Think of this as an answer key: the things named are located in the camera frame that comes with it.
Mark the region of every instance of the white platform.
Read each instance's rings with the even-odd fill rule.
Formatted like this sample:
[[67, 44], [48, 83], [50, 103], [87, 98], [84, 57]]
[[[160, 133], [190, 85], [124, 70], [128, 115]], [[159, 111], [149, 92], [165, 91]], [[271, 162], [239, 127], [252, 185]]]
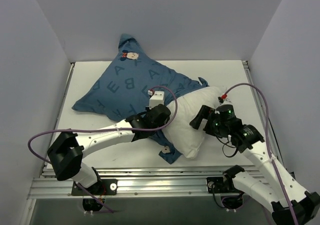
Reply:
[[[191, 79], [202, 77], [210, 86], [230, 87], [238, 83], [247, 83], [248, 79], [240, 60], [189, 60], [159, 61], [160, 63], [183, 73]], [[77, 62], [74, 66], [69, 88], [58, 122], [58, 129], [98, 129], [112, 125], [114, 122], [104, 115], [76, 112], [73, 104], [86, 94], [96, 80], [110, 64], [109, 61]], [[264, 132], [252, 91], [247, 86], [235, 88], [228, 97], [234, 105], [235, 114], [243, 123], [254, 125], [262, 134]], [[221, 167], [250, 166], [249, 160], [237, 154], [227, 158], [222, 153], [222, 144], [215, 137], [207, 136], [197, 158], [187, 159], [183, 155], [173, 164], [168, 164], [158, 154], [163, 147], [150, 139], [117, 144], [84, 159], [89, 166], [103, 168], [174, 168], [174, 167]], [[231, 148], [225, 152], [232, 154]]]

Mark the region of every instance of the blue fabric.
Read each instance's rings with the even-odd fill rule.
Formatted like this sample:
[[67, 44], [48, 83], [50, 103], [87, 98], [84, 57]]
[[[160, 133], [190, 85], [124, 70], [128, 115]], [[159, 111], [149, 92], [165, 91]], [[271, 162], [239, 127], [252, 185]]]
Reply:
[[[202, 78], [199, 78], [201, 85], [149, 58], [131, 35], [123, 34], [118, 48], [118, 55], [90, 91], [74, 104], [73, 110], [104, 114], [119, 122], [145, 110], [149, 104], [148, 89], [154, 86], [168, 87], [177, 98], [208, 86]], [[168, 105], [171, 101], [172, 95], [166, 92], [164, 104]], [[151, 139], [169, 146], [170, 153], [159, 154], [168, 163], [172, 164], [181, 155], [162, 131], [158, 131]]]

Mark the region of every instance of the metal frame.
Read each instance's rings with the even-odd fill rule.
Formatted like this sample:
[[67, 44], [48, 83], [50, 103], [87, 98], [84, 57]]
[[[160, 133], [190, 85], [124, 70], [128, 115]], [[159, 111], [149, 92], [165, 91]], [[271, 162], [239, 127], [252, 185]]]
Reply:
[[[59, 116], [55, 127], [57, 127], [66, 94], [68, 92], [70, 80], [75, 64], [71, 64], [70, 73], [66, 83], [63, 101], [59, 111]], [[247, 79], [253, 84], [249, 70], [248, 62], [243, 63]], [[262, 123], [265, 123], [265, 111], [261, 99], [257, 92], [252, 89], [252, 94], [260, 115]], [[275, 135], [272, 128], [268, 127], [270, 133], [270, 144], [274, 154], [279, 161], [283, 163]], [[230, 168], [229, 166], [211, 166], [211, 167], [170, 167], [170, 168], [105, 168], [97, 169], [102, 178], [113, 178], [118, 180], [118, 189], [116, 196], [110, 198], [146, 198], [146, 197], [202, 197], [212, 196], [207, 191], [206, 178], [220, 177], [222, 172]], [[262, 183], [268, 184], [261, 173], [254, 166], [243, 166], [243, 168], [254, 178]], [[21, 225], [29, 224], [28, 218], [33, 211], [36, 199], [78, 199], [78, 196], [71, 196], [73, 181], [57, 181], [52, 169], [44, 166], [40, 178], [35, 178], [30, 187], [28, 195], [28, 205], [23, 214]]]

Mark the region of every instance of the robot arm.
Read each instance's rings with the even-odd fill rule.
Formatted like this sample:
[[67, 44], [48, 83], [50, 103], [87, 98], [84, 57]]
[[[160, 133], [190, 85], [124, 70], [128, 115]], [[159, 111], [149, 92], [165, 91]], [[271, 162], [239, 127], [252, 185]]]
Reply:
[[309, 193], [301, 186], [277, 158], [268, 154], [263, 136], [252, 125], [242, 124], [235, 116], [231, 104], [222, 104], [217, 109], [203, 105], [190, 125], [199, 129], [202, 119], [207, 119], [204, 127], [206, 134], [228, 138], [243, 156], [249, 159], [262, 173], [270, 187], [250, 176], [242, 167], [236, 165], [223, 173], [223, 185], [228, 191], [242, 191], [255, 199], [272, 213], [278, 225], [294, 224], [285, 195], [281, 188], [273, 163], [278, 168], [281, 180], [291, 201], [299, 224], [304, 225], [314, 218], [320, 207], [320, 196]]
[[164, 92], [149, 92], [149, 95], [151, 96], [149, 106], [146, 107], [145, 112], [101, 128], [102, 132], [81, 135], [62, 132], [47, 151], [57, 180], [72, 179], [91, 193], [101, 189], [102, 182], [98, 173], [82, 160], [89, 154], [112, 145], [134, 142], [155, 134], [155, 131], [140, 131], [139, 129], [156, 129], [165, 125], [171, 112], [164, 106]]

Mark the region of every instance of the white wall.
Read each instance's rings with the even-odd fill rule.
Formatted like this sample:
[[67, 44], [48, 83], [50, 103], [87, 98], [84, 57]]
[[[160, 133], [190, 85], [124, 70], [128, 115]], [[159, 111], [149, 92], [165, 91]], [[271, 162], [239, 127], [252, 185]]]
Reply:
[[269, 101], [286, 166], [309, 191], [318, 193], [319, 8], [320, 0], [282, 0], [249, 64], [254, 83]]
[[54, 126], [70, 63], [36, 0], [0, 0], [0, 21], [0, 223], [16, 225], [42, 164], [27, 141]]
[[71, 61], [99, 61], [121, 33], [158, 60], [247, 60], [281, 0], [37, 1]]

